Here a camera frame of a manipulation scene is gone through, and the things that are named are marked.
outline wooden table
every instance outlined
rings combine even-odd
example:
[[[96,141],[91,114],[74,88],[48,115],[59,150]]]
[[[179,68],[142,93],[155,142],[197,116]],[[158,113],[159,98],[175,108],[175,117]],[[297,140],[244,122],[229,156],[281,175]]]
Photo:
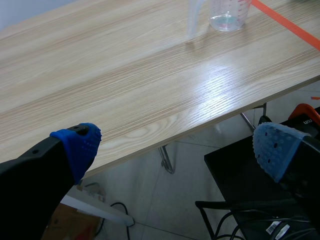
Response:
[[[316,0],[263,2],[320,38]],[[91,122],[92,175],[318,79],[319,51],[254,6],[229,33],[207,13],[191,41],[187,0],[79,0],[2,31],[0,162]]]

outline plastic measuring cup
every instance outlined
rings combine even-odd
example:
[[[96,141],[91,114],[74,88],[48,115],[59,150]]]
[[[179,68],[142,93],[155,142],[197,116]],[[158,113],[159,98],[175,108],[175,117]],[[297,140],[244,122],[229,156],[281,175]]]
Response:
[[[206,0],[189,0],[189,35],[193,38],[198,15]],[[209,23],[222,32],[238,30],[245,23],[251,0],[209,0]]]

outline measuring cup handle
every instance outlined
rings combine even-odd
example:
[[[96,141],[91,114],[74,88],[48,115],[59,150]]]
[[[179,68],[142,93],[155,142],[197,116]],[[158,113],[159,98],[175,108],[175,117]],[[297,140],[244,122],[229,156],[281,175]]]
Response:
[[[188,16],[189,40],[193,39],[196,36],[199,12],[205,1],[206,0],[189,0],[189,16]]]

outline blue rubber fingertip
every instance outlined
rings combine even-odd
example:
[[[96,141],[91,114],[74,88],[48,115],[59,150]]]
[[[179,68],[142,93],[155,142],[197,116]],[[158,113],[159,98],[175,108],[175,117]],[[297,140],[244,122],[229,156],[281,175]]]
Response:
[[[260,124],[253,132],[253,151],[260,167],[278,183],[305,136],[309,134],[274,122]]]
[[[75,131],[61,129],[50,134],[51,137],[62,141],[74,184],[78,184],[84,177],[89,164],[96,157],[101,142],[101,130],[93,123],[81,123],[89,127],[86,135],[79,135]]]

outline cardboard box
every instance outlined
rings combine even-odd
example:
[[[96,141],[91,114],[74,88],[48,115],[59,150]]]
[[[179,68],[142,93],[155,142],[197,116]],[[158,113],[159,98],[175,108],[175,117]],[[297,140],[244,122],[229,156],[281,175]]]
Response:
[[[93,240],[100,218],[62,203],[54,211],[42,240]]]

